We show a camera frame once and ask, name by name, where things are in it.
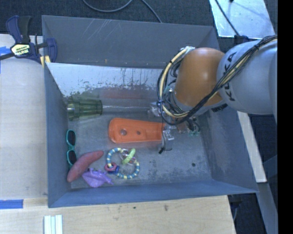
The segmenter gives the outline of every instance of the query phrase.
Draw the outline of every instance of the pink toy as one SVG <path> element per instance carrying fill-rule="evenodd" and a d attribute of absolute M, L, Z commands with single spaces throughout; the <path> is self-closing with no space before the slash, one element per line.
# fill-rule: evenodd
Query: pink toy
<path fill-rule="evenodd" d="M 89 186 L 94 188 L 102 186 L 104 183 L 113 184 L 112 179 L 106 176 L 106 173 L 100 170 L 94 171 L 93 168 L 89 168 L 88 171 L 84 172 L 82 177 Z"/>

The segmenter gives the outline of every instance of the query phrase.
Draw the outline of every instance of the teething ring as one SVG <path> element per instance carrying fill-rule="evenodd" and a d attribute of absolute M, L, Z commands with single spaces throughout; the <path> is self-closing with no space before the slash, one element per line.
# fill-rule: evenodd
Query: teething ring
<path fill-rule="evenodd" d="M 135 155 L 135 153 L 136 153 L 136 149 L 132 148 L 128 156 L 122 161 L 122 164 L 125 165 L 129 163 L 131 159 L 133 158 L 133 156 Z"/>
<path fill-rule="evenodd" d="M 116 153 L 116 152 L 122 153 L 124 150 L 126 150 L 126 149 L 123 149 L 123 148 L 111 149 L 107 154 L 105 167 L 108 168 L 108 169 L 110 169 L 111 167 L 114 167 L 116 164 L 114 162 L 111 163 L 112 155 L 114 153 Z M 137 160 L 135 160 L 133 162 L 133 164 L 135 165 L 135 171 L 132 174 L 124 175 L 124 174 L 118 172 L 115 175 L 117 177 L 120 177 L 120 178 L 123 178 L 123 179 L 132 179 L 132 178 L 136 177 L 138 175 L 139 171 L 140 171 L 140 164 L 139 164 L 139 162 Z"/>
<path fill-rule="evenodd" d="M 116 163 L 112 162 L 112 163 L 110 163 L 110 166 L 109 166 L 109 164 L 105 164 L 104 169 L 108 172 L 113 172 L 113 171 L 115 171 L 116 167 L 117 167 Z"/>

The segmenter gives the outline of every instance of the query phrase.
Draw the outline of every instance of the sweet potato toy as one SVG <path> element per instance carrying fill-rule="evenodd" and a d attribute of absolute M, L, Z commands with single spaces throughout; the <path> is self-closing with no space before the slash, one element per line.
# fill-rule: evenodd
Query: sweet potato toy
<path fill-rule="evenodd" d="M 88 169 L 90 164 L 97 161 L 103 156 L 103 151 L 93 151 L 89 153 L 85 153 L 81 155 L 75 164 L 72 166 L 72 168 L 69 170 L 67 174 L 67 182 L 72 182 L 79 177 L 82 176 L 82 174 Z"/>

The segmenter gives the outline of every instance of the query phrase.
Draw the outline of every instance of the black carpet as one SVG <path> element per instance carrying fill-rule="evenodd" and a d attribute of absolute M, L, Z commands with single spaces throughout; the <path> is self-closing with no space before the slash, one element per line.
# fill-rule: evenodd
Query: black carpet
<path fill-rule="evenodd" d="M 93 7 L 114 10 L 129 0 L 86 0 Z M 157 13 L 161 22 L 215 26 L 209 0 L 145 0 Z M 264 0 L 273 28 L 278 33 L 278 0 Z M 86 17 L 99 19 L 159 22 L 158 18 L 141 1 L 133 0 L 126 8 L 114 12 L 97 12 L 82 0 L 0 0 L 0 33 L 7 34 L 6 20 L 11 16 L 31 16 L 30 35 L 42 35 L 42 15 Z M 228 51 L 234 46 L 232 38 L 219 38 L 220 49 Z M 251 115 L 257 144 L 263 162 L 277 154 L 277 127 L 273 116 Z M 269 180 L 272 194 L 278 205 L 277 176 Z M 240 195 L 236 215 L 237 234 L 265 234 L 256 195 Z"/>

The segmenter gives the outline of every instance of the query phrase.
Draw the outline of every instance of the clamp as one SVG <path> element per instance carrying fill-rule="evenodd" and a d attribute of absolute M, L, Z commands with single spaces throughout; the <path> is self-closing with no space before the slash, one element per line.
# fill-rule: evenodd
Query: clamp
<path fill-rule="evenodd" d="M 6 22 L 6 28 L 9 34 L 13 37 L 15 44 L 10 47 L 10 53 L 1 55 L 0 60 L 4 60 L 10 57 L 26 58 L 36 61 L 39 64 L 44 65 L 44 57 L 39 53 L 39 49 L 48 47 L 48 54 L 45 55 L 46 60 L 54 62 L 58 50 L 54 38 L 47 38 L 46 42 L 37 44 L 37 37 L 35 44 L 30 42 L 28 35 L 28 25 L 31 20 L 30 16 L 13 16 Z"/>

